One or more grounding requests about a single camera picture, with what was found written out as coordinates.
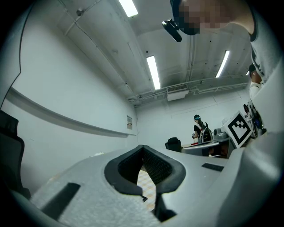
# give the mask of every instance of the person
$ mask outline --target person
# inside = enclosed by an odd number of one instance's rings
[[[249,107],[246,104],[244,104],[244,110],[245,110],[245,118],[250,119],[251,115],[249,113]]]
[[[220,29],[230,23],[246,29],[252,46],[252,62],[264,82],[283,63],[282,50],[270,26],[245,0],[170,0],[170,3],[175,22],[188,35]]]
[[[195,132],[195,135],[192,136],[193,139],[199,138],[201,131],[204,130],[205,128],[208,128],[208,124],[205,122],[205,125],[204,125],[199,115],[194,116],[194,121],[196,125],[193,127],[193,130]]]
[[[261,76],[257,73],[255,66],[252,64],[249,66],[249,76],[252,80],[249,87],[249,97],[253,99],[256,94],[261,90],[264,85]]]

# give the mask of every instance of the white ceiling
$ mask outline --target white ceiling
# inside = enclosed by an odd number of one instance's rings
[[[133,2],[138,15],[128,18],[118,0],[58,0],[57,11],[62,10],[56,18],[57,27],[117,90],[136,100],[135,105],[144,102],[142,97],[163,91],[154,90],[146,62],[151,55],[156,58],[161,88],[197,81],[189,87],[206,90],[248,82],[245,74],[252,61],[245,29],[231,24],[195,36],[180,32],[183,40],[177,43],[162,27],[162,21],[172,17],[169,0]],[[79,8],[86,10],[81,17],[76,14]],[[88,36],[74,25],[74,20]],[[230,51],[228,62],[221,77],[215,78],[226,50]]]

